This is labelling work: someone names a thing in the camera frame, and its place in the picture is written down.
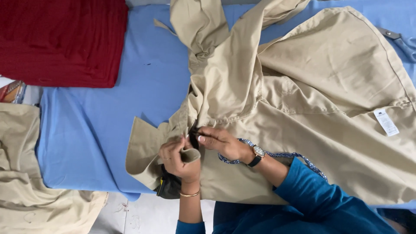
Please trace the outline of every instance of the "teal shirt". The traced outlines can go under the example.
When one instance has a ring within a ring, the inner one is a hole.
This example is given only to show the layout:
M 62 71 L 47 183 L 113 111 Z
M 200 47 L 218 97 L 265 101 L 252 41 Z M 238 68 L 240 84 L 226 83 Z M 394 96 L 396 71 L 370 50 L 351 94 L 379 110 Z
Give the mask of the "teal shirt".
M 290 205 L 257 205 L 214 226 L 213 234 L 291 233 L 397 233 L 362 200 L 293 159 L 289 173 L 274 192 Z M 203 234 L 204 222 L 178 221 L 177 234 Z

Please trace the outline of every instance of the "woman's left hand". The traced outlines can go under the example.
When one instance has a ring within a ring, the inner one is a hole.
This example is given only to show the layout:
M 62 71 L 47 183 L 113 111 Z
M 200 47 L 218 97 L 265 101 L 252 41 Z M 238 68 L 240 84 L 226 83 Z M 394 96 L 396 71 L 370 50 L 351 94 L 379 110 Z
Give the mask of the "woman's left hand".
M 199 181 L 199 176 L 201 174 L 201 160 L 198 159 L 195 162 L 183 163 L 180 154 L 182 148 L 192 148 L 189 138 L 185 139 L 183 135 L 179 142 L 171 141 L 160 147 L 159 156 L 165 164 L 166 171 L 182 178 L 182 182 L 185 183 Z

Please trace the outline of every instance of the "beige cloth pile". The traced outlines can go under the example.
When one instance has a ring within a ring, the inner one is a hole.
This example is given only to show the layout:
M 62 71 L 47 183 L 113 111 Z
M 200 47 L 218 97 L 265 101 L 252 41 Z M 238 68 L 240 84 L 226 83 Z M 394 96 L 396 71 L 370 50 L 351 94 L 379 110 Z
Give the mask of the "beige cloth pile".
M 414 199 L 416 90 L 392 46 L 361 13 L 324 9 L 258 45 L 262 29 L 307 2 L 262 0 L 229 32 L 220 0 L 172 0 L 171 23 L 189 48 L 189 92 L 168 124 L 155 129 L 134 120 L 127 172 L 155 189 L 160 145 L 198 120 L 269 152 L 302 154 L 329 183 L 368 204 Z M 378 109 L 398 134 L 387 136 L 373 113 Z M 214 150 L 183 153 L 189 161 L 201 157 L 202 199 L 285 204 L 255 170 L 226 164 Z
M 107 193 L 45 187 L 38 137 L 39 108 L 0 103 L 0 234 L 87 234 Z

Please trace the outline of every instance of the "wristwatch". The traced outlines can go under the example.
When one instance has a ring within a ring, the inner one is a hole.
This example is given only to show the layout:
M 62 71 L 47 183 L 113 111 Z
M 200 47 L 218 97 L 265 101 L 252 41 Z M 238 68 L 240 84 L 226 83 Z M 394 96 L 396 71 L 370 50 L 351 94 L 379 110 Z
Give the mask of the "wristwatch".
M 264 150 L 262 150 L 257 145 L 253 146 L 253 152 L 256 155 L 256 157 L 253 159 L 253 161 L 251 161 L 251 163 L 247 164 L 248 167 L 254 167 L 255 165 L 257 165 L 265 155 Z

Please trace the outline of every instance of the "watch face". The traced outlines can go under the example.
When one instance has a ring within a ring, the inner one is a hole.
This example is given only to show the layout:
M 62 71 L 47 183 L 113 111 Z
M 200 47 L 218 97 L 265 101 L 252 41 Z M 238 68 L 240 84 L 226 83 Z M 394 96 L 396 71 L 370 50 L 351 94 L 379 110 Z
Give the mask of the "watch face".
M 264 156 L 264 151 L 263 151 L 260 147 L 258 147 L 257 145 L 255 145 L 255 146 L 254 146 L 254 151 L 255 151 L 258 155 L 260 155 L 260 156 Z

